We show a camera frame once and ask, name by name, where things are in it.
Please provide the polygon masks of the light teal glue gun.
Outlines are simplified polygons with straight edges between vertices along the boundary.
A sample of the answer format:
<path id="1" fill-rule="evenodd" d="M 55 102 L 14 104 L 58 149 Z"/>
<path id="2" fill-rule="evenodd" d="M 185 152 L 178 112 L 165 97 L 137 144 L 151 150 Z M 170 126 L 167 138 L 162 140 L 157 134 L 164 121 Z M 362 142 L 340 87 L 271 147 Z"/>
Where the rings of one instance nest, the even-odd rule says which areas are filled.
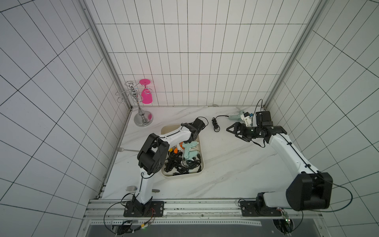
<path id="1" fill-rule="evenodd" d="M 190 143 L 182 143 L 182 148 L 185 150 L 185 151 L 190 151 L 191 149 L 195 148 L 199 143 L 197 141 L 192 141 Z"/>

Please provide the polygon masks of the cream plastic storage tray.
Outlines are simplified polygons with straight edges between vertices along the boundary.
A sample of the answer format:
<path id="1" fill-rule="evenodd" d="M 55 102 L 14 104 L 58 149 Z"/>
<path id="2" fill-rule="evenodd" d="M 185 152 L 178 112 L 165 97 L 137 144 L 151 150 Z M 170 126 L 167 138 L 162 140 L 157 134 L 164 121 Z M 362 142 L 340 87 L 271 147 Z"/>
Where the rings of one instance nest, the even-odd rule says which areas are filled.
<path id="1" fill-rule="evenodd" d="M 205 169 L 205 161 L 198 136 L 190 143 L 178 143 L 170 148 L 161 173 L 166 178 L 199 175 Z"/>

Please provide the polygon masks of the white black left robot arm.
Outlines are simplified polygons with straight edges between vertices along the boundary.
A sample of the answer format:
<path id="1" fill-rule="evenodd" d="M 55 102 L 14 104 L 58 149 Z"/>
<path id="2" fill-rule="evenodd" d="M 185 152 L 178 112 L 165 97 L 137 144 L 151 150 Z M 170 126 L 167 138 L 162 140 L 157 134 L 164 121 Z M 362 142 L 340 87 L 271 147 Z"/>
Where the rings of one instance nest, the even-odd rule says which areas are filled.
<path id="1" fill-rule="evenodd" d="M 162 169 L 169 149 L 180 143 L 195 141 L 205 127 L 204 121 L 197 118 L 191 123 L 182 123 L 179 128 L 167 134 L 152 133 L 148 136 L 137 156 L 141 174 L 136 195 L 139 203 L 144 205 L 153 197 L 153 176 Z"/>

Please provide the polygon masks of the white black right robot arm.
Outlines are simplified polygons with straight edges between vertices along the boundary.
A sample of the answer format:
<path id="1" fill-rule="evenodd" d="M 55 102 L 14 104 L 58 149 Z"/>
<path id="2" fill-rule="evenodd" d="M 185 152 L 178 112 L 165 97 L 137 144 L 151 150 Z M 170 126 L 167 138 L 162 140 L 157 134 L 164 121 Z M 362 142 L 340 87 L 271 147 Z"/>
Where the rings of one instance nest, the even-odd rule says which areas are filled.
<path id="1" fill-rule="evenodd" d="M 287 187 L 258 193 L 257 208 L 265 206 L 295 211 L 329 208 L 333 185 L 331 175 L 313 166 L 293 145 L 282 126 L 269 126 L 264 122 L 259 126 L 248 127 L 235 122 L 226 131 L 245 142 L 262 138 L 264 144 L 269 144 L 277 152 L 292 175 L 293 181 Z"/>

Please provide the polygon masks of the large mint glue gun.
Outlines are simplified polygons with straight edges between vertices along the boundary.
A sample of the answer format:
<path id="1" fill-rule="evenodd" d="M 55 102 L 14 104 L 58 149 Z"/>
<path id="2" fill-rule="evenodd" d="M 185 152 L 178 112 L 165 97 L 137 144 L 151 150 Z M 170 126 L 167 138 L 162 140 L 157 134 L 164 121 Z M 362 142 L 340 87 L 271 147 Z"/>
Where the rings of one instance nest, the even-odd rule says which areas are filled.
<path id="1" fill-rule="evenodd" d="M 238 114 L 235 114 L 235 115 L 229 115 L 228 116 L 228 119 L 229 120 L 242 120 L 241 116 L 244 115 L 244 112 L 243 111 L 240 111 Z"/>

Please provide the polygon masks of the chrome wine glass rack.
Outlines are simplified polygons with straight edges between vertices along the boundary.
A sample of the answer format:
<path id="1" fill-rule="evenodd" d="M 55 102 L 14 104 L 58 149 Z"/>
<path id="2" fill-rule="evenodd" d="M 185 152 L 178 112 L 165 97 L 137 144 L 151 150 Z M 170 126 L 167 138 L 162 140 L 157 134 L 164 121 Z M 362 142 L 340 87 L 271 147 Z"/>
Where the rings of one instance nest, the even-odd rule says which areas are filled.
<path id="1" fill-rule="evenodd" d="M 141 92 L 143 86 L 140 83 L 134 83 L 133 81 L 125 82 L 126 89 L 122 91 L 117 91 L 115 95 L 117 96 L 117 101 L 119 103 L 125 103 L 124 94 L 128 94 L 132 101 L 136 104 L 138 112 L 134 117 L 134 122 L 139 127 L 146 127 L 153 122 L 153 115 L 149 111 L 145 111 L 141 108 L 142 97 Z"/>

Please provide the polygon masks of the pink plastic wine glass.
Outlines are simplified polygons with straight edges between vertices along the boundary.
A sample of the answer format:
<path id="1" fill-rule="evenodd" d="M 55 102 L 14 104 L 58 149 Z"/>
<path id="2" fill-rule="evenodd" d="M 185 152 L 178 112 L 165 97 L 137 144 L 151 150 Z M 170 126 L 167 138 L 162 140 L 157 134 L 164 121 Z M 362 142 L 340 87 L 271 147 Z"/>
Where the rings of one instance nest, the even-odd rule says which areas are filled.
<path id="1" fill-rule="evenodd" d="M 143 90 L 141 92 L 142 103 L 152 104 L 153 102 L 152 90 L 149 88 L 151 81 L 149 79 L 141 79 L 139 83 L 140 85 L 143 86 Z"/>

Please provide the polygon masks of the metal fork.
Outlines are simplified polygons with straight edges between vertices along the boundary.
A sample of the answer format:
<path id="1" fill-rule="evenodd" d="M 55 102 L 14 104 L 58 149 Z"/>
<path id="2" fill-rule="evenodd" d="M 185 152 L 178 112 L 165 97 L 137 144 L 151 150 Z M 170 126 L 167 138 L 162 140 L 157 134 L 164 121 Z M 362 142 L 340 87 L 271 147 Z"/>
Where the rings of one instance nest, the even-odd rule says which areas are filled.
<path id="1" fill-rule="evenodd" d="M 137 187 L 136 186 L 128 186 L 125 191 L 127 193 L 136 193 L 137 192 Z M 160 190 L 159 189 L 152 189 L 152 192 L 153 193 L 159 193 Z"/>

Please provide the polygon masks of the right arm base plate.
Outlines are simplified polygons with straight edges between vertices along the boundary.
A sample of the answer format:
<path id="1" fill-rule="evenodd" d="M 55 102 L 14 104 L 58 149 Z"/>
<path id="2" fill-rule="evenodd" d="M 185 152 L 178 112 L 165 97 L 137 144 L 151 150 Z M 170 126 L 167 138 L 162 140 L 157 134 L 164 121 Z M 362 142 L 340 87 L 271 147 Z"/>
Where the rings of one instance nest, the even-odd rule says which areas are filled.
<path id="1" fill-rule="evenodd" d="M 251 201 L 239 199 L 237 205 L 240 207 L 243 217 L 281 217 L 282 213 L 277 208 L 267 207 L 262 200 Z"/>

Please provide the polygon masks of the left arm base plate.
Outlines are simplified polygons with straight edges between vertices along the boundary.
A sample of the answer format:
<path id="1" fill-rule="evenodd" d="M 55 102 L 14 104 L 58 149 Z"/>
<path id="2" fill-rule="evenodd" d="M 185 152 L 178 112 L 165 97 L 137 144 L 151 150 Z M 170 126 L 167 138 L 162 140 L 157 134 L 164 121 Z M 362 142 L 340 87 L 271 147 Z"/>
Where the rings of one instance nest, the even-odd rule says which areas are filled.
<path id="1" fill-rule="evenodd" d="M 164 201 L 148 201 L 141 204 L 139 201 L 127 201 L 123 213 L 124 217 L 162 217 L 164 211 Z"/>

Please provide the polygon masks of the aluminium mounting rail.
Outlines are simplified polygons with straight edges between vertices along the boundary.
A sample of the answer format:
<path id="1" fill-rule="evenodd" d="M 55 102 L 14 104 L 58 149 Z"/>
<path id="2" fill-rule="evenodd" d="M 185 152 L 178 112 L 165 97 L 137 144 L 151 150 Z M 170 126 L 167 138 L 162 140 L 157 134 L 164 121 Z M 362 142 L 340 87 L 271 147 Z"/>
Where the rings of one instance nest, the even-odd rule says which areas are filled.
<path id="1" fill-rule="evenodd" d="M 323 218 L 306 211 L 275 210 L 256 213 L 252 201 L 238 199 L 161 199 L 153 202 L 146 214 L 137 214 L 127 201 L 115 199 L 91 200 L 84 214 L 88 225 L 118 226 L 123 223 L 141 225 L 147 221 L 156 225 L 270 225 L 274 220 L 290 221 L 294 227 L 315 224 L 323 228 Z"/>

